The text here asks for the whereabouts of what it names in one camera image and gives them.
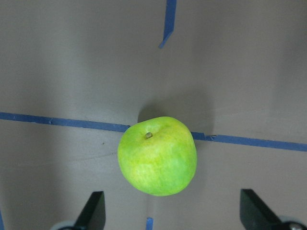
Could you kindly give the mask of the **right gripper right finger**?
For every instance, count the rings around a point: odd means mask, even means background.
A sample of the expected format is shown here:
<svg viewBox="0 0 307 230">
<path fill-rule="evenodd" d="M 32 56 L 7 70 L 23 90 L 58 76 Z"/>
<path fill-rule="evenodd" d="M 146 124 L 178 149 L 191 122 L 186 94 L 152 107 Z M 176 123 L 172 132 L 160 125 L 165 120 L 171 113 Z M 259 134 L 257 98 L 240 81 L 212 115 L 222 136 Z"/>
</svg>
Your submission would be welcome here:
<svg viewBox="0 0 307 230">
<path fill-rule="evenodd" d="M 252 189 L 240 190 L 240 221 L 246 230 L 305 230 L 297 221 L 282 221 Z"/>
</svg>

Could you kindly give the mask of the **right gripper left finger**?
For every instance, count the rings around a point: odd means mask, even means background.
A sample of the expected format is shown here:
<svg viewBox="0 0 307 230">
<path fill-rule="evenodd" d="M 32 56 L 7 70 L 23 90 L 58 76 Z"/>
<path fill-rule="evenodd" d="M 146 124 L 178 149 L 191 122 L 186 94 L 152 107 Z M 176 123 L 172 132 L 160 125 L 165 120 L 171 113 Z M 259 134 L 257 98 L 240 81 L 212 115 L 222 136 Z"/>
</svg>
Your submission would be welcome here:
<svg viewBox="0 0 307 230">
<path fill-rule="evenodd" d="M 106 224 L 105 194 L 92 192 L 74 223 L 57 223 L 52 230 L 103 230 Z"/>
</svg>

